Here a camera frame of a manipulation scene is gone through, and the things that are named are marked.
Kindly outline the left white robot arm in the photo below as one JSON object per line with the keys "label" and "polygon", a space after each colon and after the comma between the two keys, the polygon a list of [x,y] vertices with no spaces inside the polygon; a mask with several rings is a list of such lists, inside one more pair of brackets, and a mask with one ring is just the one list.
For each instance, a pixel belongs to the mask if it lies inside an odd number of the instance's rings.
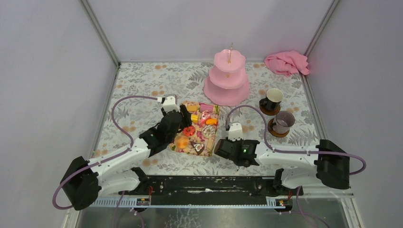
{"label": "left white robot arm", "polygon": [[191,114],[184,104],[167,111],[161,121],[141,133],[127,146],[101,158],[75,158],[59,184],[77,211],[89,207],[99,196],[121,191],[142,195],[147,191],[146,176],[139,168],[129,166],[165,150],[176,135],[191,126]]}

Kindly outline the brown wooden saucer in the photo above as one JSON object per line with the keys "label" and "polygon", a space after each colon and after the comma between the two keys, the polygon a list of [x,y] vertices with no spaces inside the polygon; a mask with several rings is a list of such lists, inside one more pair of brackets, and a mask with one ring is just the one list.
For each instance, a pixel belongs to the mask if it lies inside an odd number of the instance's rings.
{"label": "brown wooden saucer", "polygon": [[268,132],[271,135],[278,137],[278,138],[286,137],[290,131],[289,128],[276,123],[274,119],[270,119],[267,127],[268,127]]}
{"label": "brown wooden saucer", "polygon": [[280,110],[281,110],[281,106],[279,105],[275,110],[268,110],[268,109],[266,109],[265,107],[263,107],[263,106],[260,106],[259,107],[260,108],[260,110],[261,110],[261,112],[263,113],[263,114],[265,114],[265,115],[268,115],[268,116],[275,116],[278,112],[280,112]]}

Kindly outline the chocolate cake piece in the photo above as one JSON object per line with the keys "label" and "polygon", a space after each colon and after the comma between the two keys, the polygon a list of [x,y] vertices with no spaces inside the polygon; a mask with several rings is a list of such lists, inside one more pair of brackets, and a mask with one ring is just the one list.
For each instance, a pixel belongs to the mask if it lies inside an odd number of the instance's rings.
{"label": "chocolate cake piece", "polygon": [[192,148],[195,150],[197,155],[201,155],[201,153],[204,151],[205,146],[202,143],[196,143],[196,142],[190,142],[190,145]]}

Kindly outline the floral dessert tray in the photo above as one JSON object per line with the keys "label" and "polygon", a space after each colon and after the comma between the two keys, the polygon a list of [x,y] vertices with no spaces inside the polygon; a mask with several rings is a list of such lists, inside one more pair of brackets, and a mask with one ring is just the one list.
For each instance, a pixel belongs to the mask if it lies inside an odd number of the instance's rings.
{"label": "floral dessert tray", "polygon": [[[192,114],[197,114],[197,115],[199,116],[199,121],[200,121],[201,113],[202,113],[202,112],[200,112],[200,104],[203,104],[203,103],[200,103],[200,102],[193,102],[193,101],[184,101],[183,104],[184,104],[185,106],[187,106],[187,105],[197,105],[197,106],[198,106],[198,111],[197,111],[197,112],[190,112],[190,114],[191,114],[191,115],[192,115]],[[220,106],[215,105],[215,104],[211,104],[211,105],[214,106],[213,111],[210,112],[210,113],[211,113],[211,118],[217,119],[217,120],[218,120],[218,124],[219,124]],[[192,122],[192,125],[191,125],[191,126],[194,126],[194,127],[196,128],[196,134],[193,135],[192,137],[189,137],[189,145],[188,145],[187,148],[185,148],[185,149],[179,149],[179,148],[177,148],[177,147],[175,146],[175,143],[174,143],[174,142],[170,144],[169,148],[170,148],[172,151],[181,152],[181,153],[185,153],[185,154],[189,154],[189,155],[203,156],[203,157],[210,157],[210,156],[212,156],[212,150],[213,150],[213,147],[214,147],[214,145],[215,145],[215,140],[216,140],[216,138],[217,138],[217,131],[216,131],[216,135],[215,135],[214,137],[212,137],[212,138],[204,138],[204,137],[202,136],[202,129],[203,129],[203,127],[204,127],[205,125],[200,126],[200,125],[199,125],[199,121],[198,121],[198,123],[193,123],[193,122]],[[195,142],[195,143],[202,143],[202,144],[204,144],[205,149],[204,149],[204,151],[201,153],[201,155],[197,155],[197,154],[196,154],[195,150],[194,150],[194,149],[192,148],[192,146],[190,145],[190,142]]]}

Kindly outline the purple mug black handle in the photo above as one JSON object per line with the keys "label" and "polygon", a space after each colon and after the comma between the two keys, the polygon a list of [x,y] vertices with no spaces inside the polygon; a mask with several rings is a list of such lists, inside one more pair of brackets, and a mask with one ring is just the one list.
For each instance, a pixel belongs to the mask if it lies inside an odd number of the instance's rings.
{"label": "purple mug black handle", "polygon": [[295,124],[295,117],[291,112],[288,111],[280,111],[278,112],[275,117],[274,120],[276,123],[287,127],[287,128],[291,128],[294,124]]}

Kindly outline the black mug white inside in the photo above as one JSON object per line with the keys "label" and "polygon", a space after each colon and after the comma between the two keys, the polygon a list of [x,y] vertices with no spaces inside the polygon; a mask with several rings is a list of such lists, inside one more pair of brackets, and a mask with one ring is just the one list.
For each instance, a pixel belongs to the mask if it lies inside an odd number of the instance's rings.
{"label": "black mug white inside", "polygon": [[259,105],[268,111],[275,111],[283,99],[283,92],[277,88],[272,88],[266,92],[266,97],[259,101]]}

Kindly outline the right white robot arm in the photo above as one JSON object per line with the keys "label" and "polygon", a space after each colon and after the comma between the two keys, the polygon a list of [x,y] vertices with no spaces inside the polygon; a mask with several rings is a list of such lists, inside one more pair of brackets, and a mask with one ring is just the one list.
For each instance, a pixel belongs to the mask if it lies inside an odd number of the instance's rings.
{"label": "right white robot arm", "polygon": [[342,152],[320,154],[319,149],[324,145],[331,142],[321,140],[320,145],[309,147],[274,147],[257,140],[220,139],[214,153],[241,167],[280,165],[272,183],[273,191],[280,196],[299,186],[318,183],[333,189],[348,189],[349,158]]}

